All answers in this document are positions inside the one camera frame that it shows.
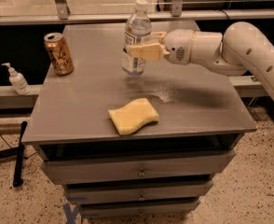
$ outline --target metal frame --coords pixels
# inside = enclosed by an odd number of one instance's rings
[[[183,0],[172,0],[171,14],[173,17],[179,17],[183,11]]]
[[[258,80],[253,76],[228,77],[241,98],[268,96]],[[33,108],[42,85],[32,85],[26,95],[17,94],[10,86],[0,87],[0,109]]]
[[[66,0],[55,0],[57,16],[0,16],[0,25],[124,22],[130,14],[72,15]],[[149,13],[151,21],[274,19],[274,8],[252,10],[182,11],[183,0],[173,0],[171,12]]]
[[[56,3],[58,17],[61,20],[68,19],[69,8],[67,6],[66,0],[55,0],[55,3]]]
[[[0,17],[0,25],[30,25],[30,24],[88,24],[124,22],[130,14],[108,15],[69,15],[61,20],[53,16],[14,16]],[[242,19],[274,19],[273,9],[252,10],[190,10],[182,11],[181,16],[173,17],[170,12],[149,13],[151,21],[204,21],[204,20],[242,20]]]

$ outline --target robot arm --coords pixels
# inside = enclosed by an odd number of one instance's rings
[[[274,47],[258,28],[236,22],[224,34],[174,30],[154,43],[128,48],[132,57],[197,63],[214,73],[241,76],[249,70],[274,101]]]

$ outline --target pump nozzle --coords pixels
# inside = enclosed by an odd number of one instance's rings
[[[10,67],[10,63],[2,63],[1,65],[6,66],[8,68],[8,72],[10,75],[16,75],[17,72],[13,67]]]

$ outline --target table top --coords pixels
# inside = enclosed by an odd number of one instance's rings
[[[193,21],[153,22],[153,31],[177,28],[198,30]],[[124,23],[65,27],[75,70],[59,77],[49,68],[22,137],[25,145],[255,131],[226,76],[164,60],[147,61],[140,77],[129,77],[121,68],[124,29]],[[137,98],[148,99],[159,122],[120,136],[108,110]]]

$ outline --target bottle cap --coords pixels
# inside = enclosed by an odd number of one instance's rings
[[[147,11],[147,1],[136,0],[135,9],[138,11]]]
[[[13,76],[17,74],[17,71],[13,67],[10,67],[10,63],[2,63],[1,65],[4,65],[8,68],[8,72],[10,75]]]

